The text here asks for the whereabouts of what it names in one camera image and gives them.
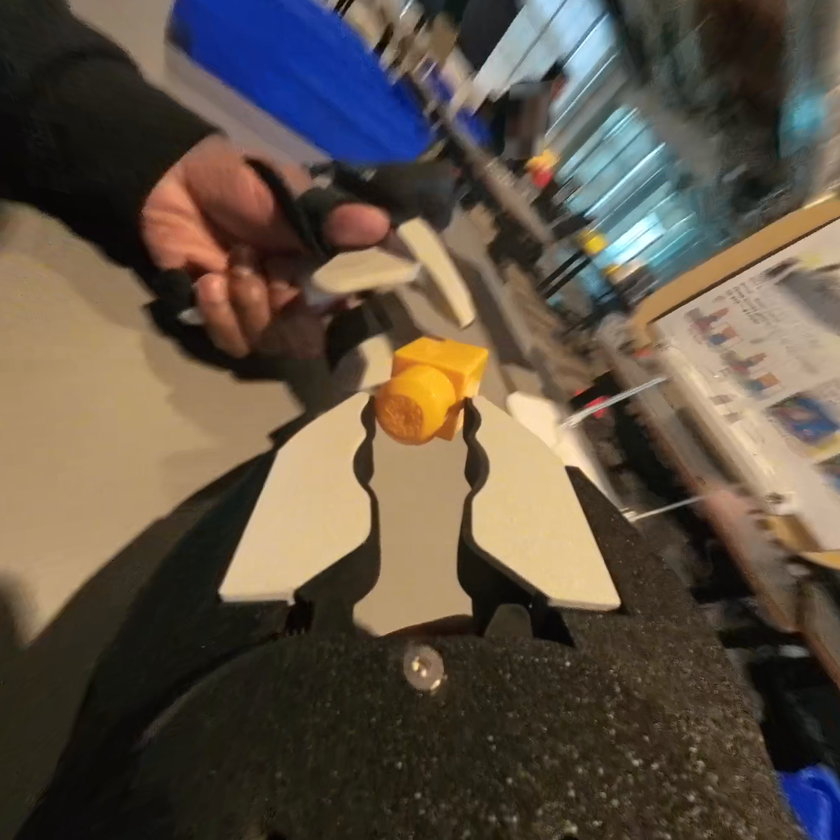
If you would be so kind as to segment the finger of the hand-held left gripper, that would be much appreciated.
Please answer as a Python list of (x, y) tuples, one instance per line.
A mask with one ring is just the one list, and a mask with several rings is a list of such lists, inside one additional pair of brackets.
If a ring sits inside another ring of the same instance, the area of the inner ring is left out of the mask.
[(422, 218), (399, 224), (395, 235), (436, 290), (447, 315), (460, 329), (469, 327), (476, 320), (475, 303), (441, 236)]
[(389, 250), (347, 251), (316, 269), (311, 287), (325, 295), (348, 296), (410, 284), (420, 273), (416, 261)]

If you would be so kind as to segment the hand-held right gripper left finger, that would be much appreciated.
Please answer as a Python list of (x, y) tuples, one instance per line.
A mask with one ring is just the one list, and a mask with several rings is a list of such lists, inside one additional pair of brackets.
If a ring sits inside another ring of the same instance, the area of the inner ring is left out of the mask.
[(370, 394), (356, 393), (280, 446), (218, 595), (225, 603), (337, 595), (354, 604), (382, 570)]

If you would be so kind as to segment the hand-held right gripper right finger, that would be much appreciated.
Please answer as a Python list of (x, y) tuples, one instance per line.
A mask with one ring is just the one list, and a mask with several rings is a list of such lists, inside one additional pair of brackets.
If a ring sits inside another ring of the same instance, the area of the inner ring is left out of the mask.
[(464, 545), (550, 606), (621, 606), (561, 457), (484, 396), (465, 402)]

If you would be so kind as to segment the yellow mega block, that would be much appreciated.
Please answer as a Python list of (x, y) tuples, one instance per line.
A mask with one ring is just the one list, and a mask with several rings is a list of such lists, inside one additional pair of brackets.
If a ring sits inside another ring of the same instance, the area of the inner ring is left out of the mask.
[(398, 349), (390, 378), (374, 393), (379, 427), (402, 445), (454, 440), (466, 402), (479, 392), (489, 357), (484, 347), (432, 337)]

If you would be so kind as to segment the blue plastic bin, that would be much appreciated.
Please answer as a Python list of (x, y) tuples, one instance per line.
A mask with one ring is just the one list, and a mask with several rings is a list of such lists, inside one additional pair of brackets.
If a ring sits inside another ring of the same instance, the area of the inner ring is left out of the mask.
[(248, 150), (278, 161), (372, 165), (420, 160), (445, 142), (480, 149), (469, 69), (443, 16), (396, 2), (173, 2), (166, 81)]

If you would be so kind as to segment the person's left forearm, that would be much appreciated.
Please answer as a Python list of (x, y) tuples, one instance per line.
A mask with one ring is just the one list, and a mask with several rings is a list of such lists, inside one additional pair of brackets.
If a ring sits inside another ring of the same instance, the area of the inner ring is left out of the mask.
[(66, 2), (1, 2), (1, 193), (125, 266), (148, 263), (140, 216), (215, 127), (150, 84)]

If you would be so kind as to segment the white clipboard stand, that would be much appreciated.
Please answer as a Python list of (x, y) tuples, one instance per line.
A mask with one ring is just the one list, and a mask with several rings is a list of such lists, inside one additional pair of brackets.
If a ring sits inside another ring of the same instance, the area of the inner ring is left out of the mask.
[(651, 380), (611, 397), (599, 397), (588, 406), (566, 413), (559, 405), (547, 398), (514, 392), (507, 397), (509, 414), (531, 434), (540, 439), (567, 467), (579, 469), (583, 475), (620, 511), (631, 523), (658, 517), (670, 511), (700, 504), (708, 495), (688, 497), (664, 507), (644, 512), (634, 511), (624, 505), (607, 478), (605, 469), (595, 456), (595, 451), (581, 431), (584, 420), (613, 406), (629, 401), (646, 390), (663, 385), (667, 376), (657, 375)]

